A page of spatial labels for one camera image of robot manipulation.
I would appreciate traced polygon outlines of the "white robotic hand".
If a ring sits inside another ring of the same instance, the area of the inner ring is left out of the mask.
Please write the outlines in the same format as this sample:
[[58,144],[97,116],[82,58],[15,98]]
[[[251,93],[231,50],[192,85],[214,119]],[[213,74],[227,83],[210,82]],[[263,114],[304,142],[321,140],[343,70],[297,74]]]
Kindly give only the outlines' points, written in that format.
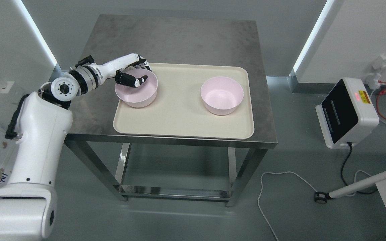
[[138,88],[146,82],[148,79],[147,75],[137,78],[133,75],[120,71],[133,65],[137,65],[137,69],[144,69],[152,72],[149,62],[146,59],[141,59],[141,56],[137,53],[131,53],[102,64],[100,67],[102,80],[104,81],[114,77],[116,84],[131,88]]

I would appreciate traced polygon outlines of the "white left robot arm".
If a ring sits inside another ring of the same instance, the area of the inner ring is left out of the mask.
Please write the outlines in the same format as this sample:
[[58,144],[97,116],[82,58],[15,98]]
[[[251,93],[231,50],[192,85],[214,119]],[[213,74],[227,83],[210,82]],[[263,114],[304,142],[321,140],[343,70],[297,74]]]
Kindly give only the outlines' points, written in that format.
[[73,123],[70,103],[111,78],[130,88],[143,85],[148,76],[124,73],[129,67],[151,70],[137,53],[101,65],[87,56],[69,72],[21,98],[5,134],[16,139],[19,148],[12,174],[0,188],[0,241],[41,241],[50,236],[58,205],[56,172]]

